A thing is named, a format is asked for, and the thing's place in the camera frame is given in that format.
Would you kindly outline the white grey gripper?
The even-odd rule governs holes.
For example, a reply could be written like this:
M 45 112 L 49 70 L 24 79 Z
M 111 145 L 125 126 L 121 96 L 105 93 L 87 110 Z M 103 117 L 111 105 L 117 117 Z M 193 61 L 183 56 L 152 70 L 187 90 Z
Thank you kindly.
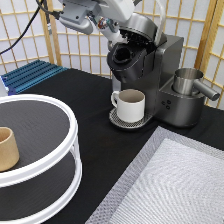
M 119 31 L 117 22 L 127 21 L 133 11 L 132 0 L 58 0 L 63 5 L 59 21 L 67 28 L 91 34 L 98 27 L 97 17 L 106 17 L 106 26 L 112 33 Z

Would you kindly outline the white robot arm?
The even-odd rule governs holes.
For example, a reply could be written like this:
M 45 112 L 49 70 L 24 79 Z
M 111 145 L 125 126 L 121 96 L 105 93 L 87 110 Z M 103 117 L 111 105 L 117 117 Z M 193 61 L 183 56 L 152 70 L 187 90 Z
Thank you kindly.
M 67 28 L 91 34 L 90 17 L 106 17 L 117 22 L 127 21 L 134 12 L 133 0 L 59 0 L 63 5 L 59 21 Z

